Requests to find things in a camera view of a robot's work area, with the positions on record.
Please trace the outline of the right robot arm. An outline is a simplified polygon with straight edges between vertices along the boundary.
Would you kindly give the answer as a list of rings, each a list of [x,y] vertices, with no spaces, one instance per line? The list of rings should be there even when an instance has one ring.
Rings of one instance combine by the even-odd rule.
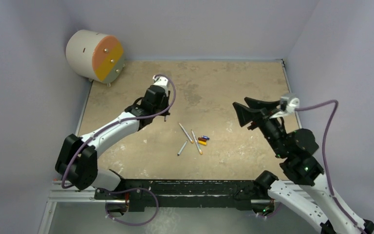
[[[286,132],[284,117],[300,110],[300,100],[293,94],[278,101],[246,97],[245,104],[233,103],[239,125],[259,129],[277,158],[283,173],[308,194],[303,197],[269,171],[255,180],[259,198],[270,197],[307,221],[321,234],[371,234],[374,223],[358,216],[332,186],[328,168],[314,153],[319,146],[309,129]]]

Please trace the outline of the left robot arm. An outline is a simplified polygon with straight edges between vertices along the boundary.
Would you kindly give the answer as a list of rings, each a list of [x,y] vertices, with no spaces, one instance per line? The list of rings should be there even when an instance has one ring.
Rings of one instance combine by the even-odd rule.
[[[84,190],[92,186],[121,199],[126,192],[122,178],[111,170],[99,169],[97,160],[114,144],[151,124],[156,116],[168,116],[170,93],[165,85],[153,84],[110,123],[82,136],[67,136],[55,165],[62,176],[61,187]]]

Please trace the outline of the white pen orange tip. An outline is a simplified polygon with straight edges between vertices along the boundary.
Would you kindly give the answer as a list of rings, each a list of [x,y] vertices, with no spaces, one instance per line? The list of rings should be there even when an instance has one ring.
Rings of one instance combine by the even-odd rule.
[[[198,149],[198,152],[199,152],[199,154],[200,155],[202,155],[203,154],[203,151],[202,151],[202,149],[200,148],[200,144],[198,143],[198,139],[197,139],[197,137],[196,137],[196,135],[195,135],[195,133],[194,133],[194,131],[191,129],[191,133],[192,133],[192,136],[193,136],[193,140],[194,140],[194,142],[195,142],[195,145],[196,145],[196,147],[197,147],[197,149]]]

